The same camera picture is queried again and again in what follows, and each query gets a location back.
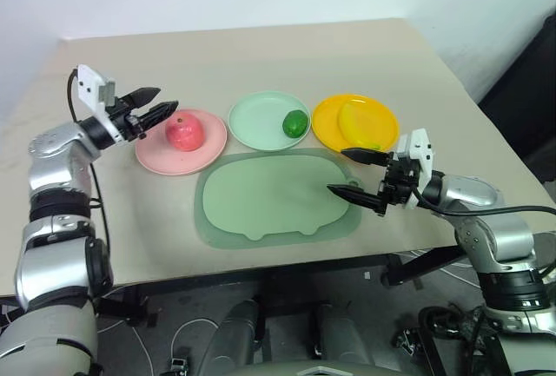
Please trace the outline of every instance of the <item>table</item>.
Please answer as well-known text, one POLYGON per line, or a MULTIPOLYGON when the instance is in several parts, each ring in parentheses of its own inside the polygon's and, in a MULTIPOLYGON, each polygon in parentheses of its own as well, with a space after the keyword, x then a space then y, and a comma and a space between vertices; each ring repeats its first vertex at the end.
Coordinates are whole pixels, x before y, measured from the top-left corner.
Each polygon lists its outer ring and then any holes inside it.
MULTIPOLYGON (((240 97, 277 89, 312 110, 323 98, 352 92, 384 102, 402 132, 426 127, 435 168, 481 177, 502 190, 506 203, 553 202, 482 114, 421 35, 404 20, 330 23, 237 30, 117 36, 61 42, 3 129, 0 155, 0 295, 13 294, 13 271, 27 222, 27 145, 34 135, 70 119, 65 83, 86 63, 116 79, 119 96, 142 86, 162 88, 157 101, 227 117, 240 97)), ((78 115, 87 115, 82 106, 78 115)), ((313 133, 298 147, 320 147, 313 133)), ((253 151, 229 138, 224 154, 253 151)), ((376 192, 383 168, 350 162, 352 173, 376 192)), ((116 283, 167 280, 239 269, 386 254, 454 244, 453 230, 426 210, 391 207, 336 241, 249 250, 221 250, 195 230, 197 175, 150 173, 134 146, 107 149, 96 163, 108 209, 116 283)), ((533 232, 556 229, 554 217, 523 214, 533 232)), ((97 234, 103 235, 98 213, 97 234)))

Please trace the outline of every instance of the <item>floor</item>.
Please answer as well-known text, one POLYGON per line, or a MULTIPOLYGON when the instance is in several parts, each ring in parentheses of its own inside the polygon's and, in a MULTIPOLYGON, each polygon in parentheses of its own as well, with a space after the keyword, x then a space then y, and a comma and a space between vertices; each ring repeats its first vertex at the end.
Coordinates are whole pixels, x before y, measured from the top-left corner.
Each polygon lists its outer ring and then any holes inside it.
MULTIPOLYGON (((420 279, 420 288, 414 283, 386 288, 380 283, 383 267, 353 268, 341 271, 296 275, 266 282, 262 289, 271 294, 268 302, 273 306, 285 303, 301 304, 328 300, 344 306, 359 326, 374 363, 377 366, 426 375, 424 368, 413 363, 400 349, 390 346, 390 339, 400 327, 415 324, 416 315, 423 307, 447 306, 453 302, 462 309, 471 309, 482 302, 480 290, 442 271, 420 279)), ((448 272, 476 283, 472 269, 450 266, 448 272)), ((236 303, 261 292, 260 282, 243 282, 217 287, 197 288, 184 292, 153 296, 150 308, 159 310, 154 328, 138 327, 146 349, 152 358, 154 374, 169 369, 170 342, 175 330, 188 320, 198 317, 220 322, 236 303)), ((99 329, 113 325, 110 320, 99 320, 99 329)), ((273 361, 309 358, 311 343, 308 335, 308 314, 283 315, 267 321, 270 350, 273 361)), ((203 352, 214 328, 199 322, 184 328, 176 337, 175 349, 189 356, 191 373, 195 375, 203 352)), ((446 347, 445 367, 449 375, 459 374, 457 346, 446 347)), ((99 361, 107 376, 150 375, 149 363, 142 347, 125 324, 99 334, 99 361)), ((261 352, 255 362, 261 361, 261 352)))

